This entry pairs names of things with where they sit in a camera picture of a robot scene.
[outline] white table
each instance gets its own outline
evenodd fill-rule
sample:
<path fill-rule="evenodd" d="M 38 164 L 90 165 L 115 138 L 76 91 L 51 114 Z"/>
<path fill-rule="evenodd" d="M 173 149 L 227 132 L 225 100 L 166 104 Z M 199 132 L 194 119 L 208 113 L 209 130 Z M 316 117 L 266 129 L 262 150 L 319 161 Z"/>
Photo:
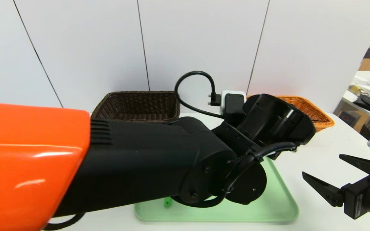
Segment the white table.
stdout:
<path fill-rule="evenodd" d="M 353 81 L 358 81 L 356 76 L 370 81 L 370 71 L 358 71 L 356 73 L 355 78 L 353 79 Z M 344 101 L 345 103 L 351 105 L 352 107 L 354 107 L 354 108 L 356 108 L 360 111 L 363 111 L 368 117 L 370 117 L 370 111 L 369 110 L 366 110 L 366 109 L 361 108 L 360 106 L 354 104 L 354 101 L 357 100 L 357 98 L 358 97 L 356 95 L 354 95 L 352 92 L 347 90 L 345 92 L 345 94 L 342 96 L 342 101 Z"/>
<path fill-rule="evenodd" d="M 335 126 L 317 133 L 306 146 L 300 146 L 295 153 L 282 153 L 275 164 L 286 186 L 299 206 L 299 217 L 288 223 L 173 223 L 142 222 L 134 215 L 134 206 L 122 206 L 87 213 L 76 224 L 64 231 L 370 231 L 370 213 L 357 220 L 349 218 L 342 208 L 331 207 L 303 179 L 302 171 L 319 177 L 337 187 L 354 183 L 367 174 L 338 158 L 349 154 L 370 159 L 366 139 L 338 117 L 329 114 Z M 212 129 L 221 123 L 220 119 L 199 113 L 182 113 L 193 116 Z"/>
<path fill-rule="evenodd" d="M 356 105 L 356 104 L 354 104 L 354 101 L 357 99 L 358 97 L 355 95 L 355 94 L 353 94 L 352 92 L 350 92 L 350 91 L 346 91 L 345 92 L 345 94 L 342 96 L 342 100 L 345 102 L 345 103 L 347 103 L 347 104 L 349 104 L 349 105 L 351 105 L 352 107 L 354 107 L 354 108 L 356 108 L 356 109 L 358 109 L 358 110 L 360 110 L 360 111 L 363 111 L 365 114 L 367 114 L 368 115 L 368 117 L 370 117 L 370 111 L 369 110 L 366 110 L 365 108 L 362 108 L 362 107 L 360 107 L 360 106 L 358 106 L 358 105 Z"/>

